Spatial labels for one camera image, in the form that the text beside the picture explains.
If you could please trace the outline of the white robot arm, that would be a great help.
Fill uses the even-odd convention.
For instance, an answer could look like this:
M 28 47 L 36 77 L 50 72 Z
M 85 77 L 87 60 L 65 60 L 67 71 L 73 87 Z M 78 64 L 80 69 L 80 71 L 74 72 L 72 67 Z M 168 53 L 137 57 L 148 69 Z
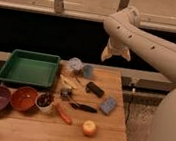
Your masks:
M 116 55 L 130 59 L 130 53 L 135 52 L 176 84 L 176 44 L 140 29 L 139 14 L 138 9 L 131 6 L 104 19 L 109 42 L 101 58 L 107 60 Z M 176 88 L 159 104 L 146 141 L 176 141 Z

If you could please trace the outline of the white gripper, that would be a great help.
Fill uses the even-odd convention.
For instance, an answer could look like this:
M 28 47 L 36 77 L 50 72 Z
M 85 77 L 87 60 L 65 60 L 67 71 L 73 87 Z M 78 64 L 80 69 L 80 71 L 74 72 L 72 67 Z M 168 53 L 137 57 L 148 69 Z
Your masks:
M 109 39 L 108 48 L 104 48 L 101 53 L 101 60 L 105 61 L 112 57 L 112 55 L 122 56 L 128 62 L 131 61 L 130 51 L 127 46 L 117 39 Z

